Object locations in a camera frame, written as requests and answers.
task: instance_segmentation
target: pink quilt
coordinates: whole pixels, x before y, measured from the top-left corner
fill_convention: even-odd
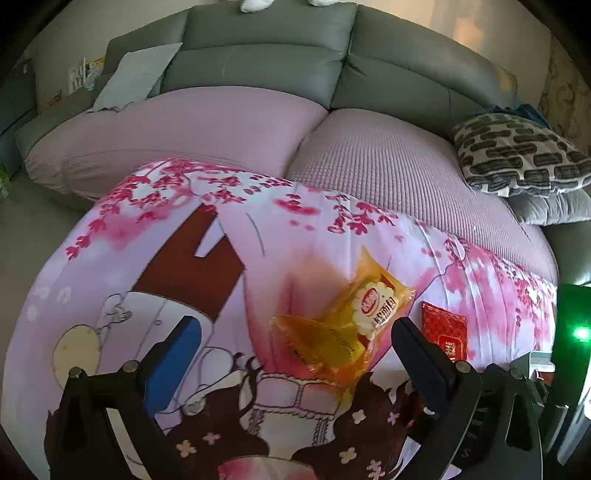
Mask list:
[[[277,313],[319,314],[361,246],[417,290],[404,312],[416,324],[422,300],[466,316],[475,367],[551,349],[555,286],[487,250],[338,192],[169,159],[98,202],[40,272],[7,353],[4,429],[48,478],[69,369],[116,371],[190,314],[202,344],[156,418],[196,478],[393,478],[418,448],[417,399],[389,335],[347,390],[312,378],[270,328]]]

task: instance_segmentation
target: patterned pillow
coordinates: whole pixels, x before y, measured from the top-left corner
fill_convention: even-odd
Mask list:
[[[456,125],[452,138],[462,174],[475,190],[550,196],[591,183],[591,158],[520,116],[484,113]]]

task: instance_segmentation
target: green light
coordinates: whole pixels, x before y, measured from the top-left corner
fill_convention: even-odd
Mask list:
[[[573,336],[583,343],[587,343],[591,340],[591,329],[588,327],[577,327],[574,329]]]

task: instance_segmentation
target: snack package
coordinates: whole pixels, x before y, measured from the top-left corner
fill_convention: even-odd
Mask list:
[[[466,317],[423,302],[423,335],[441,347],[450,360],[466,360],[468,327]]]
[[[353,283],[323,315],[281,314],[275,325],[319,378],[347,386],[367,371],[380,335],[413,295],[363,247]]]

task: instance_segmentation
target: pillowcase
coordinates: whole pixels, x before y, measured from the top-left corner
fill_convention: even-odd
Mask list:
[[[131,102],[146,100],[181,45],[171,43],[126,53],[88,112],[120,111]]]
[[[523,194],[507,199],[520,223],[558,225],[591,220],[591,197],[583,189],[551,197]]]
[[[591,183],[591,158],[528,119],[485,113],[452,130],[468,185],[510,197],[522,192],[549,196]]]

